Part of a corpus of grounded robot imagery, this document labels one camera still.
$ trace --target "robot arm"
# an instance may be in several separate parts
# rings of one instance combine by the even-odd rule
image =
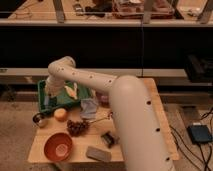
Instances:
[[[174,171],[160,126],[144,83],[134,76],[116,77],[75,69],[70,57],[51,63],[46,91],[52,96],[74,81],[109,94],[113,121],[128,171]]]

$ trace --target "fabric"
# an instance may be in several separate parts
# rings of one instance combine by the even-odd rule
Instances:
[[[93,98],[81,100],[82,111],[80,113],[83,119],[94,119],[98,109],[98,102]]]

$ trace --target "cable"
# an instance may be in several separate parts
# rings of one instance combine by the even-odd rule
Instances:
[[[208,158],[207,158],[207,160],[205,159],[205,156],[204,156],[204,153],[203,153],[203,150],[202,150],[202,147],[201,147],[201,144],[197,144],[197,146],[199,147],[199,149],[200,149],[200,153],[201,153],[201,155],[202,155],[202,158],[203,158],[203,161],[204,161],[204,163],[205,163],[205,167],[204,167],[204,171],[211,171],[211,169],[208,167],[208,164],[209,164],[209,161],[210,161],[210,159],[211,159],[211,156],[212,156],[212,147],[209,145],[209,156],[208,156]]]
[[[172,132],[172,135],[175,139],[175,144],[177,145],[177,148],[180,150],[180,152],[184,155],[184,157],[195,167],[197,168],[197,170],[200,170],[202,171],[187,155],[186,153],[181,149],[181,147],[179,146],[178,144],[178,140],[177,140],[177,137],[174,135],[174,133]]]
[[[211,107],[211,109],[208,112],[206,112],[203,115],[201,115],[200,120],[203,120],[203,119],[207,118],[210,114],[213,114],[213,107]]]
[[[207,161],[206,161],[206,165],[205,165],[205,168],[204,170],[206,170],[208,168],[208,165],[209,165],[209,162],[211,160],[211,157],[212,157],[212,146],[209,145],[209,156],[207,158]]]
[[[187,149],[194,157],[196,157],[202,164],[205,164],[205,163],[203,162],[203,160],[202,160],[200,157],[198,157],[195,153],[193,153],[193,152],[189,149],[189,147],[186,145],[186,143],[185,143],[185,141],[183,140],[183,138],[182,138],[182,136],[180,135],[180,133],[179,133],[174,127],[172,127],[171,125],[170,125],[170,128],[172,128],[172,130],[178,135],[178,137],[180,138],[180,140],[182,141],[182,143],[183,143],[183,145],[186,147],[186,149]]]

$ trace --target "orange bowl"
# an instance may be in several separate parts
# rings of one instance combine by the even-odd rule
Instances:
[[[72,139],[68,134],[56,133],[45,143],[44,154],[53,162],[62,161],[70,155],[72,145]]]

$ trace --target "green basket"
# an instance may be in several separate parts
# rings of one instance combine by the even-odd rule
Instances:
[[[65,88],[63,88],[61,90],[61,92],[56,97],[50,99],[49,105],[51,107],[46,108],[45,105],[44,105],[45,96],[46,96],[46,93],[45,93],[45,90],[44,90],[45,80],[39,81],[37,85],[38,85],[39,112],[44,113],[44,114],[51,114],[51,113],[54,112],[55,109],[58,109],[58,108],[69,109],[69,108],[72,108],[72,107],[75,107],[75,106],[79,106],[81,99],[86,99],[86,98],[92,97],[92,93],[88,88],[86,88],[86,87],[84,87],[80,84],[77,84],[78,85],[78,91],[77,91],[78,99],[77,100],[71,98],[67,94]],[[71,83],[71,82],[67,82],[66,85],[73,88],[73,83]]]

